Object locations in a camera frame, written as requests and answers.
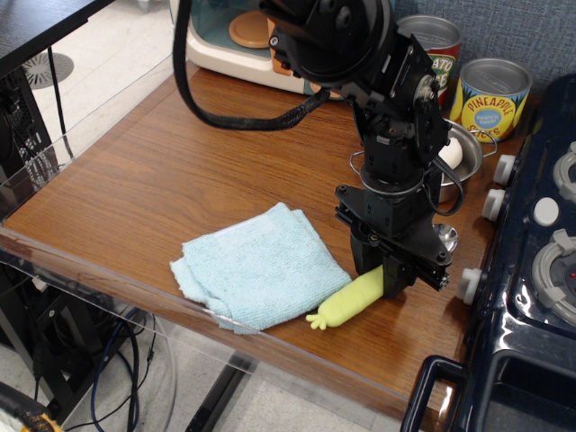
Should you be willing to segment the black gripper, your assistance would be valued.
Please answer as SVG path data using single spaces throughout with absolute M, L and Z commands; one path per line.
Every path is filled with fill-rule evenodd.
M 430 177 L 394 199 L 345 184 L 336 188 L 336 215 L 350 228 L 355 270 L 364 275 L 382 264 L 384 299 L 418 279 L 437 291 L 448 284 L 452 255 L 433 228 L 440 185 L 439 177 Z

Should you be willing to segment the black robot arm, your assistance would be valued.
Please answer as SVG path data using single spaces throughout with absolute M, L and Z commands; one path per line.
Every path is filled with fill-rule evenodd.
M 421 280 L 436 290 L 452 257 L 433 229 L 440 157 L 450 124 L 440 112 L 429 55 L 401 33 L 387 1 L 263 1 L 275 58 L 297 77 L 341 95 L 364 149 L 360 187 L 336 189 L 355 269 L 383 271 L 383 294 Z

